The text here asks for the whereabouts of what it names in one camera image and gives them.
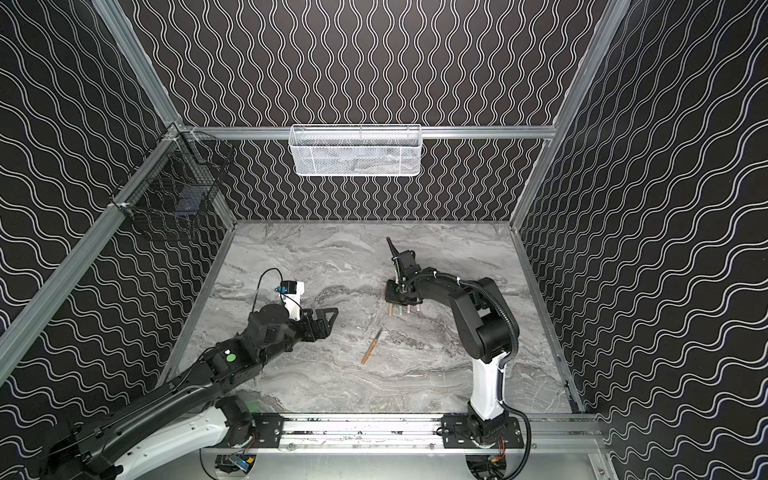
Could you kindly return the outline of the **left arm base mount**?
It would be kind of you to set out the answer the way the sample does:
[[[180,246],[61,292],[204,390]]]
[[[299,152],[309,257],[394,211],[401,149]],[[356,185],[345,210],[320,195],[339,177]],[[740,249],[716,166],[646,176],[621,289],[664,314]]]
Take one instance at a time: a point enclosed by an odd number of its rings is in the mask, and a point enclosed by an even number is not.
[[[283,435],[284,423],[285,418],[276,413],[249,413],[225,419],[224,437],[206,445],[206,448],[277,448]]]

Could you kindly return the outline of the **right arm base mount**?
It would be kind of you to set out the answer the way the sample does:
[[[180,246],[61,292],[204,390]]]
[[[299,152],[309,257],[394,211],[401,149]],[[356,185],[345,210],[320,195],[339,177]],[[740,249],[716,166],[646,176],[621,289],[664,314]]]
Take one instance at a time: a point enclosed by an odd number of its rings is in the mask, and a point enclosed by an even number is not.
[[[498,448],[502,441],[506,448],[524,447],[522,427],[516,417],[507,413],[491,420],[475,414],[446,414],[435,430],[446,449]]]

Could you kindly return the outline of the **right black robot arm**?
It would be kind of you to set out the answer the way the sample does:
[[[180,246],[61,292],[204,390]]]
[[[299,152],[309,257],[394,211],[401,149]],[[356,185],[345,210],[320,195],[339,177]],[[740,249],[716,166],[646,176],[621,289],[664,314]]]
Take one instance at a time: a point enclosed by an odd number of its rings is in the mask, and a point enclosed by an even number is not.
[[[385,286],[385,300],[409,311],[426,301],[450,308],[460,343],[472,358],[473,386],[467,427],[478,444],[500,436],[509,420],[504,401],[506,364],[519,352],[520,327],[494,280],[462,278],[421,267],[412,250],[387,241],[395,277]]]

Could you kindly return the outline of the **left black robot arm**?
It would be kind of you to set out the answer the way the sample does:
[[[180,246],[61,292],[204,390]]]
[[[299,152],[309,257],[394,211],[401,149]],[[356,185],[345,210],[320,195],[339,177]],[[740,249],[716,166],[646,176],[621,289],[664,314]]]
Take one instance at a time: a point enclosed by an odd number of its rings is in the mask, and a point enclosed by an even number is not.
[[[47,434],[39,477],[42,479],[115,479],[126,469],[120,457],[187,412],[211,405],[224,414],[224,425],[246,437],[244,406],[225,397],[255,378],[275,357],[300,342],[330,336],[336,308],[302,309],[292,319],[281,304],[249,314],[245,329],[206,349],[176,377],[101,420],[81,426],[59,425]]]

